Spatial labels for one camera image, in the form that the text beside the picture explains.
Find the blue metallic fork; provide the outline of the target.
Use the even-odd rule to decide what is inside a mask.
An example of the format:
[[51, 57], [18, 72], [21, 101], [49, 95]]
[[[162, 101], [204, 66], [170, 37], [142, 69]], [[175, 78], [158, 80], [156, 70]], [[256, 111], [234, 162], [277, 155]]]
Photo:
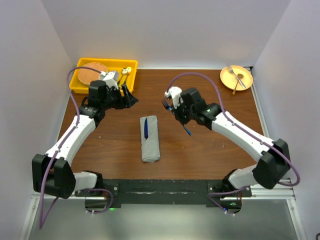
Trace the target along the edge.
[[190, 121], [185, 114], [183, 114], [180, 110], [174, 108], [173, 105], [170, 105], [165, 99], [163, 99], [162, 104], [164, 108], [168, 111], [170, 111], [173, 115], [174, 118], [182, 125], [184, 130], [187, 132], [189, 136], [192, 135], [190, 130], [186, 127], [186, 124]]

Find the blue metallic knife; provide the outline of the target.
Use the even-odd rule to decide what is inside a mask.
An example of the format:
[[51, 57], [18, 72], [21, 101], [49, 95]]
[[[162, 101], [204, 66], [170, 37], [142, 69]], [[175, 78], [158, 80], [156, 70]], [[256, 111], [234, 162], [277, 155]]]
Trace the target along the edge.
[[149, 137], [149, 129], [148, 129], [148, 118], [147, 117], [144, 119], [143, 135], [144, 135], [145, 139], [148, 139], [148, 137]]

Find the grey cloth napkin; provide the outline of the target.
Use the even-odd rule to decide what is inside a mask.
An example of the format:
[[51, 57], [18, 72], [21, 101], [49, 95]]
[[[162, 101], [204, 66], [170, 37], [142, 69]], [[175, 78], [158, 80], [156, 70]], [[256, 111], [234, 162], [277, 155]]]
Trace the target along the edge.
[[[148, 139], [144, 137], [144, 121], [148, 120]], [[140, 118], [141, 159], [144, 163], [154, 163], [161, 158], [158, 118], [155, 115]]]

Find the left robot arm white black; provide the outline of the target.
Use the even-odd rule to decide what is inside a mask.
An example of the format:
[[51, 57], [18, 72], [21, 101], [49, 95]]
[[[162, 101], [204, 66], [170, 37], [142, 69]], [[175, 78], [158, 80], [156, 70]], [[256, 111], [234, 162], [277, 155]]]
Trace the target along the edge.
[[62, 199], [83, 190], [99, 196], [104, 190], [102, 175], [94, 171], [74, 173], [71, 169], [73, 159], [107, 110], [129, 109], [137, 102], [125, 84], [117, 87], [114, 80], [91, 82], [88, 96], [77, 107], [76, 116], [66, 132], [45, 154], [33, 157], [33, 189], [42, 196], [47, 194]]

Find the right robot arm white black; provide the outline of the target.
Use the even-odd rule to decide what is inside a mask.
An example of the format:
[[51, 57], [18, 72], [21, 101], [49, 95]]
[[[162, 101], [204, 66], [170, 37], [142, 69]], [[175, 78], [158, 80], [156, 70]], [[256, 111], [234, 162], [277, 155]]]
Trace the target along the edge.
[[206, 103], [196, 88], [181, 90], [173, 86], [164, 96], [172, 100], [169, 110], [182, 125], [196, 121], [198, 125], [227, 137], [256, 161], [256, 164], [232, 170], [224, 177], [222, 190], [227, 196], [233, 197], [241, 188], [255, 184], [271, 190], [290, 170], [283, 159], [289, 157], [289, 148], [284, 140], [273, 141], [258, 134], [223, 111], [219, 104]]

